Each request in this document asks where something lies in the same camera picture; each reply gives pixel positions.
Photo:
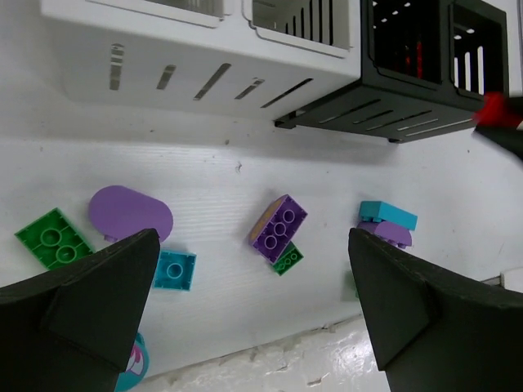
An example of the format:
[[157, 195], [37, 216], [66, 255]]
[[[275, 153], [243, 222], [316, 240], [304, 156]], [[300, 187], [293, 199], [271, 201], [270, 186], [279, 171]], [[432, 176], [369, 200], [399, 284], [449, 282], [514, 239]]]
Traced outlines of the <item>purple lego brick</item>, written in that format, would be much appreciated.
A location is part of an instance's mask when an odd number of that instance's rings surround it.
[[248, 243], [272, 265], [284, 253], [307, 212], [289, 194], [277, 198], [263, 212], [248, 235]]

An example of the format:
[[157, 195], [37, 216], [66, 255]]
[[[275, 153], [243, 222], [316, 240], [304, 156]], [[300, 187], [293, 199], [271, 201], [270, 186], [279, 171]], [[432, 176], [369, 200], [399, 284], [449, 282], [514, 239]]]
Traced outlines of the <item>red transparent lego brick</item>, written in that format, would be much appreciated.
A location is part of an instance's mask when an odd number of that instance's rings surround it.
[[401, 74], [423, 79], [422, 42], [420, 38], [405, 35], [396, 42], [394, 70]]

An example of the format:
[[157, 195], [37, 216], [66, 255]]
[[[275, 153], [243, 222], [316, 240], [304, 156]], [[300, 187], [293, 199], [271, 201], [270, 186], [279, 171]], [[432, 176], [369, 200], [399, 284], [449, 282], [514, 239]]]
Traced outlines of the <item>teal long lego brick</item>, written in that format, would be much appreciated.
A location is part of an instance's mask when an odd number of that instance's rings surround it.
[[388, 221], [411, 231], [416, 230], [418, 223], [416, 215], [381, 201], [361, 202], [359, 218], [361, 221], [373, 223]]

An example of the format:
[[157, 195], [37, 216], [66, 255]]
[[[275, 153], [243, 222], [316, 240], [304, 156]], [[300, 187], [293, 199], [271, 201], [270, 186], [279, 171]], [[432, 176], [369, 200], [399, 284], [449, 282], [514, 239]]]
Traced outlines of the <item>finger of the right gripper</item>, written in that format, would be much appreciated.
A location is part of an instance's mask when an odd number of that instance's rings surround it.
[[[508, 96], [512, 109], [522, 113], [522, 96]], [[522, 159], [522, 124], [516, 128], [484, 127], [476, 124], [474, 133], [493, 142], [501, 149]]]

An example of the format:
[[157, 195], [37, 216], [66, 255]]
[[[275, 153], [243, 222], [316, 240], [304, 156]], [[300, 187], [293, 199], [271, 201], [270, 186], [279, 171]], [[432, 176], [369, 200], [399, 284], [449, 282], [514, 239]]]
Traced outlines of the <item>lilac arched lego brick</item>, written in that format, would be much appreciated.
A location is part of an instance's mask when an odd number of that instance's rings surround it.
[[412, 246], [412, 236], [408, 229], [389, 221], [360, 222], [357, 229], [364, 229], [393, 246], [406, 249]]

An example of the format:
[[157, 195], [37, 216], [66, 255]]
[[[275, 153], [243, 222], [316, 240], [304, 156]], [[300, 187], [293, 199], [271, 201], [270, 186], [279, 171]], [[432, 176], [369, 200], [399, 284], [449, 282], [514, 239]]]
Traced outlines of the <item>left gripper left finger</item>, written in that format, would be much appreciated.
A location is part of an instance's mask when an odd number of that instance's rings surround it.
[[65, 267], [1, 289], [3, 391], [113, 391], [159, 257], [143, 229]]

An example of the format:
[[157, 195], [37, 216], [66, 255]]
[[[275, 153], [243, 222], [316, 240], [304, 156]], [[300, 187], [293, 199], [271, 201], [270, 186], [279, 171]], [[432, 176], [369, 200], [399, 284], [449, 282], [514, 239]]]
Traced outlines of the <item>small red lego brick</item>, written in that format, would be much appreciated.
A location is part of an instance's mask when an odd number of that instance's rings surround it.
[[509, 102], [509, 98], [501, 92], [487, 92], [484, 106], [474, 114], [474, 121], [484, 127], [518, 129], [522, 124], [522, 113], [512, 109]]

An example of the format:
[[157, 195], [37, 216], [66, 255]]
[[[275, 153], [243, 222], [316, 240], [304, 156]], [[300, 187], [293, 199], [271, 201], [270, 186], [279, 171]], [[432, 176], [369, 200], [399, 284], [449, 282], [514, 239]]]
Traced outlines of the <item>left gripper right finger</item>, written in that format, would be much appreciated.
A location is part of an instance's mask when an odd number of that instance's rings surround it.
[[348, 253], [378, 369], [392, 391], [520, 391], [522, 295], [353, 228]]

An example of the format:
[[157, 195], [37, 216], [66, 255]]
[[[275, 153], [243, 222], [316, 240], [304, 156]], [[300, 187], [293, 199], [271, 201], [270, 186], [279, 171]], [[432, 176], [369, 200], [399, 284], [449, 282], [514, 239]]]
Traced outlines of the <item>lilac rounded lego piece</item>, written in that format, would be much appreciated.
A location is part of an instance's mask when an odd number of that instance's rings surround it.
[[94, 228], [111, 243], [143, 229], [155, 229], [163, 242], [174, 226], [166, 203], [122, 185], [98, 190], [88, 204], [87, 214]]

